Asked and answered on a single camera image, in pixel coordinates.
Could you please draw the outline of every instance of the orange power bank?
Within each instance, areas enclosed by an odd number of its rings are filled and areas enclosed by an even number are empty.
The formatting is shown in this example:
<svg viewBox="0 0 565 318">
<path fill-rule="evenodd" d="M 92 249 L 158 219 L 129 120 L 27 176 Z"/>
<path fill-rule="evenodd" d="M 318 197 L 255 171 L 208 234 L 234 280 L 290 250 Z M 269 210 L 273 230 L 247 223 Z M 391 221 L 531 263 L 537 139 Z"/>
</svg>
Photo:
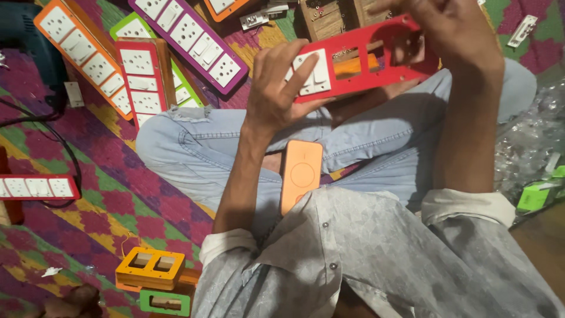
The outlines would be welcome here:
<svg viewBox="0 0 565 318">
<path fill-rule="evenodd" d="M 291 140 L 286 145 L 286 163 L 282 178 L 281 214 L 290 209 L 310 190 L 320 187 L 321 158 L 319 143 Z"/>
</svg>

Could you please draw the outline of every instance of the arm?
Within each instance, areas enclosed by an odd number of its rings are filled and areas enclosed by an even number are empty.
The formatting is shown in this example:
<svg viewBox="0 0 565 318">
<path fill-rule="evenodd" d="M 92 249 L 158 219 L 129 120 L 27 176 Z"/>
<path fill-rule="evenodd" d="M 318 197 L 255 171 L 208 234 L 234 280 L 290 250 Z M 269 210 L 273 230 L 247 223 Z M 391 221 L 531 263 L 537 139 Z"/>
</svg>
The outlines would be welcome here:
<svg viewBox="0 0 565 318">
<path fill-rule="evenodd" d="M 314 70 L 317 54 L 309 56 L 288 83 L 284 81 L 292 61 L 307 43 L 307 40 L 294 40 L 262 50 L 255 56 L 247 113 L 232 171 L 212 226 L 214 234 L 251 229 L 261 163 L 271 139 L 279 130 L 329 101 L 293 103 Z"/>
<path fill-rule="evenodd" d="M 492 192 L 504 58 L 475 0 L 383 0 L 401 6 L 451 71 L 453 84 L 434 167 L 434 188 Z"/>
</svg>

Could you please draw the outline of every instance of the shirt cuff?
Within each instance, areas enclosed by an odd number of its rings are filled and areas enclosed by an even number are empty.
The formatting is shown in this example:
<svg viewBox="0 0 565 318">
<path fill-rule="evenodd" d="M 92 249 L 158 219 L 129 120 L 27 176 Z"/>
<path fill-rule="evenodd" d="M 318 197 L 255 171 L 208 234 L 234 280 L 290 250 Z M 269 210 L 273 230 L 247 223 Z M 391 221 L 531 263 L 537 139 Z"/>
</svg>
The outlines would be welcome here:
<svg viewBox="0 0 565 318">
<path fill-rule="evenodd" d="M 430 190 L 422 201 L 422 222 L 426 225 L 456 216 L 478 217 L 512 226 L 515 208 L 500 193 L 472 194 L 451 189 Z"/>
<path fill-rule="evenodd" d="M 254 252 L 257 250 L 257 241 L 253 238 L 251 232 L 244 229 L 207 235 L 202 242 L 202 248 L 198 255 L 202 262 L 202 270 L 218 255 L 236 247 L 247 248 Z"/>
</svg>

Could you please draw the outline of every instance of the purple switch board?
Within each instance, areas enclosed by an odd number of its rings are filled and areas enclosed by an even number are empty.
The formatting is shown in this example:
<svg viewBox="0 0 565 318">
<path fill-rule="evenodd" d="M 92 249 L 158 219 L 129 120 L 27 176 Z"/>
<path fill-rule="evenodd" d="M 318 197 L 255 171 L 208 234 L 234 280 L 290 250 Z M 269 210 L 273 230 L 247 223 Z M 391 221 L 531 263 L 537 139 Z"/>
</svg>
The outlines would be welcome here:
<svg viewBox="0 0 565 318">
<path fill-rule="evenodd" d="M 220 93 L 247 77 L 247 65 L 184 0 L 128 0 L 129 5 Z"/>
</svg>

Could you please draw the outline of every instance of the red switch board plate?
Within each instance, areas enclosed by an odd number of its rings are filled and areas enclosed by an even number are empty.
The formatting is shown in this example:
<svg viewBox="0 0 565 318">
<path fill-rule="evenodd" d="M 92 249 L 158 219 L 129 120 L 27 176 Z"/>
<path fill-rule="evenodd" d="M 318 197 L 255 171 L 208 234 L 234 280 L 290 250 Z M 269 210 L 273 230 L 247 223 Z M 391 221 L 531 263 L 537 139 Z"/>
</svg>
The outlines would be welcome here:
<svg viewBox="0 0 565 318">
<path fill-rule="evenodd" d="M 167 42 L 162 38 L 119 37 L 115 45 L 139 131 L 146 120 L 176 105 Z"/>
<path fill-rule="evenodd" d="M 0 174 L 0 200 L 79 198 L 75 180 L 68 174 Z"/>
<path fill-rule="evenodd" d="M 312 72 L 311 78 L 307 81 L 307 84 L 295 101 L 307 102 L 365 91 L 403 80 L 427 79 L 437 72 L 439 66 L 439 58 L 430 49 L 429 45 L 425 46 L 425 59 L 422 62 L 409 66 L 391 65 L 395 37 L 419 30 L 420 26 L 410 15 L 406 14 L 306 45 L 294 60 L 294 70 L 301 65 L 301 62 L 306 59 L 309 53 L 317 51 L 320 54 L 320 59 L 314 72 Z M 383 42 L 384 69 L 371 72 L 369 69 L 367 45 L 377 41 Z M 333 57 L 335 57 L 335 54 L 347 52 L 355 48 L 359 53 L 361 74 L 338 80 L 334 71 Z"/>
</svg>

